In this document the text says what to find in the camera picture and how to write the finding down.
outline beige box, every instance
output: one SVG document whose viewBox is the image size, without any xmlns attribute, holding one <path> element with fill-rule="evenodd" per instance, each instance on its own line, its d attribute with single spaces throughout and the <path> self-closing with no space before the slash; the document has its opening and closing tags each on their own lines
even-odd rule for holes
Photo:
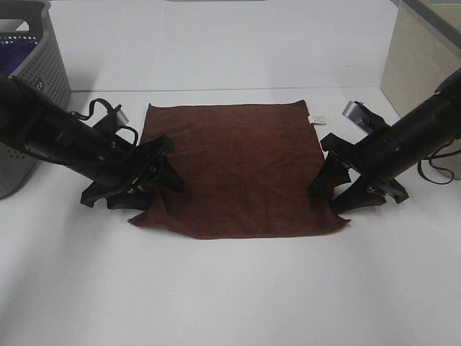
<svg viewBox="0 0 461 346">
<path fill-rule="evenodd" d="M 408 114 L 460 67 L 461 1 L 402 0 L 381 81 L 397 113 Z M 456 141 L 441 153 L 460 148 Z M 461 155 L 434 163 L 461 178 Z"/>
</svg>

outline white tabletop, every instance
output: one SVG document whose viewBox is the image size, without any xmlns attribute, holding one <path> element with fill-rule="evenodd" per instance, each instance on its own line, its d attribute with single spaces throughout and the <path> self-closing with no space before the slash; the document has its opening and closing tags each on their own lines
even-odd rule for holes
<svg viewBox="0 0 461 346">
<path fill-rule="evenodd" d="M 141 130 L 158 106 L 305 99 L 356 142 L 341 116 L 360 99 L 398 117 L 377 87 L 74 94 L 123 104 Z M 0 200 L 0 343 L 17 345 L 458 345 L 461 185 L 409 169 L 410 199 L 343 214 L 330 236 L 201 241 L 127 222 L 135 212 L 79 205 L 90 181 L 41 164 Z"/>
<path fill-rule="evenodd" d="M 386 0 L 53 1 L 73 90 L 380 85 Z"/>
</svg>

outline gray plastic basket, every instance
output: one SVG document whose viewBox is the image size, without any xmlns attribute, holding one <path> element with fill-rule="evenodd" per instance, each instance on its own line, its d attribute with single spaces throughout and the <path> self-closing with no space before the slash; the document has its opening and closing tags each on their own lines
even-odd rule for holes
<svg viewBox="0 0 461 346">
<path fill-rule="evenodd" d="M 37 46 L 13 71 L 23 82 L 66 109 L 71 96 L 61 52 L 51 24 L 47 0 L 0 1 L 0 19 L 25 21 L 27 32 L 0 32 L 0 44 L 22 38 Z M 0 144 L 0 198 L 14 192 L 26 179 L 37 160 Z"/>
</svg>

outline white surface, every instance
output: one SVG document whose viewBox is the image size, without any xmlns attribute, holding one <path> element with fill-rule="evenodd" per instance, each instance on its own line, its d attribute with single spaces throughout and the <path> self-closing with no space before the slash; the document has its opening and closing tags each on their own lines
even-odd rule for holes
<svg viewBox="0 0 461 346">
<path fill-rule="evenodd" d="M 398 119 L 379 88 L 75 94 L 154 105 L 306 99 L 316 129 L 355 142 L 350 99 Z M 461 185 L 398 178 L 411 198 L 344 214 L 330 236 L 200 241 L 79 205 L 89 180 L 41 164 L 0 200 L 0 345 L 438 345 L 461 341 Z"/>
<path fill-rule="evenodd" d="M 53 1 L 73 90 L 377 87 L 390 1 Z"/>
</svg>

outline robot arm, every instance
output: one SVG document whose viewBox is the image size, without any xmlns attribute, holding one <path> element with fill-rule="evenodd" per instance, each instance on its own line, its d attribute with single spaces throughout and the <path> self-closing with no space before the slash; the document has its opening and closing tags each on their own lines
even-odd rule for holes
<svg viewBox="0 0 461 346">
<path fill-rule="evenodd" d="M 90 127 L 81 120 L 91 117 L 96 103 L 107 115 Z M 43 161 L 62 164 L 93 180 L 82 193 L 81 203 L 92 207 L 101 198 L 107 207 L 145 210 L 151 204 L 142 190 L 147 180 L 184 190 L 184 181 L 170 165 L 172 140 L 161 136 L 136 146 L 138 134 L 126 126 L 121 106 L 103 99 L 90 104 L 90 115 L 67 113 L 17 79 L 0 76 L 0 141 Z M 119 137 L 120 129 L 135 134 L 133 143 Z"/>
<path fill-rule="evenodd" d="M 358 102 L 350 102 L 343 114 L 368 136 L 354 145 L 333 133 L 321 141 L 328 156 L 308 187 L 308 197 L 316 198 L 333 187 L 351 182 L 352 168 L 360 177 L 333 200 L 334 211 L 382 205 L 385 195 L 401 203 L 408 194 L 394 178 L 461 137 L 461 68 L 433 96 L 393 126 Z"/>
</svg>

